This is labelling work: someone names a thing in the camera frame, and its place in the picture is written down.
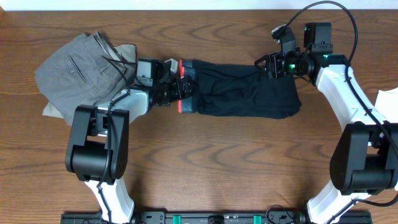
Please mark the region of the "black leggings with orange waistband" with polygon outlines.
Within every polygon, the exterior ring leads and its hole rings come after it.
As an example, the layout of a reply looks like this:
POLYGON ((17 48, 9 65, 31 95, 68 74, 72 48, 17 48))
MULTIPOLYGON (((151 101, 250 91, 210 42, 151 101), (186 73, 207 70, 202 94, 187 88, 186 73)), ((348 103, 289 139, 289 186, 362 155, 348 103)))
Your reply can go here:
POLYGON ((284 119, 302 106, 293 77, 269 78, 253 65, 181 60, 180 76, 193 84, 180 113, 284 119))

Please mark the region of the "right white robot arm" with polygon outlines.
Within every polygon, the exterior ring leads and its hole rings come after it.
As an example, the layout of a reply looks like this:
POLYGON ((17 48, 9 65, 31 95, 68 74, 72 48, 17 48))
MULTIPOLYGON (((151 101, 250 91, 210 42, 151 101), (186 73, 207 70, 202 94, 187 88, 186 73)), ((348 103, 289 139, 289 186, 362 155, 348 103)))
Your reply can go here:
POLYGON ((397 189, 397 124, 388 120, 368 100, 343 54, 333 53, 331 24, 307 23, 304 47, 296 46, 287 25, 276 27, 272 38, 280 51, 255 61, 269 78, 309 77, 326 97, 342 134, 330 161, 330 181, 306 204, 297 223, 360 223, 363 215, 347 211, 357 203, 378 206, 368 198, 397 189))

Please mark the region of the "folded grey trousers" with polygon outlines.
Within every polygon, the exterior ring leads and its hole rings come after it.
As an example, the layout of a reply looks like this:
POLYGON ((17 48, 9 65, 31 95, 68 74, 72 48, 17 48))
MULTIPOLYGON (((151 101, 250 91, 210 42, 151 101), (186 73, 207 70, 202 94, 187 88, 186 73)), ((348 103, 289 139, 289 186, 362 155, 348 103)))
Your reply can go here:
POLYGON ((82 33, 40 65, 35 81, 71 125, 77 106, 105 103, 127 88, 135 62, 122 58, 99 32, 82 33))

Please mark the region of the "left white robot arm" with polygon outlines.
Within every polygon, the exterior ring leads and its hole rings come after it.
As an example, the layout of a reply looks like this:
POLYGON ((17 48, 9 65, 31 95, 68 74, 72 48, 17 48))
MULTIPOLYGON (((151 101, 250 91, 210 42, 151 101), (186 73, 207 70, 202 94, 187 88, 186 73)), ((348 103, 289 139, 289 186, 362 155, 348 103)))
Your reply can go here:
POLYGON ((67 171, 91 189, 101 211, 74 223, 131 223, 134 201, 124 181, 129 153, 129 126, 153 106, 193 96, 192 78, 173 78, 152 86, 129 86, 98 106, 76 108, 65 156, 67 171))

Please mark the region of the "white cloth at right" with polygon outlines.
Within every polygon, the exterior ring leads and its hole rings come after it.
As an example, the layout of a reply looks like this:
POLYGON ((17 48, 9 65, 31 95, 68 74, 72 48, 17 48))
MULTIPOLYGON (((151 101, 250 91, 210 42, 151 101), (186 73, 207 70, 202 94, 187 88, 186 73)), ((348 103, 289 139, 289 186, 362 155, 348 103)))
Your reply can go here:
POLYGON ((390 123, 397 123, 398 120, 398 92, 393 90, 379 90, 376 98, 375 108, 390 123))

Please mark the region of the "beige folded cloth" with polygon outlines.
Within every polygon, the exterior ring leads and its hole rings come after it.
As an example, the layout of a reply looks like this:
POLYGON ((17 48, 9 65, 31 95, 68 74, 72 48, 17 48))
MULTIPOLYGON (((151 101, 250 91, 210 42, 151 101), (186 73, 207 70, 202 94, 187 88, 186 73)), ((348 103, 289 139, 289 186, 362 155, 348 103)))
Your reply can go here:
MULTIPOLYGON (((132 44, 122 44, 115 47, 117 53, 122 56, 122 58, 126 59, 128 62, 136 61, 136 46, 132 44)), ((56 107, 54 107, 51 102, 48 102, 45 108, 43 109, 43 116, 49 116, 54 118, 63 119, 61 112, 59 112, 56 107)))

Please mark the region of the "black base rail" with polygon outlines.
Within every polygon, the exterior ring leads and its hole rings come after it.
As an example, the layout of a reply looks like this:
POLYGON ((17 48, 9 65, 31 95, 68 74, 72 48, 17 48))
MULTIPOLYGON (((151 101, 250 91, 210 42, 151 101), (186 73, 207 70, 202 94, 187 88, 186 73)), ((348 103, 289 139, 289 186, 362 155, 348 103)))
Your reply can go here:
MULTIPOLYGON (((65 213, 60 223, 108 223, 98 213, 65 213)), ((304 211, 271 208, 265 213, 173 213, 163 211, 134 212, 133 224, 265 224, 265 223, 313 223, 304 211)), ((336 223, 339 224, 372 224, 370 212, 346 212, 336 223)))

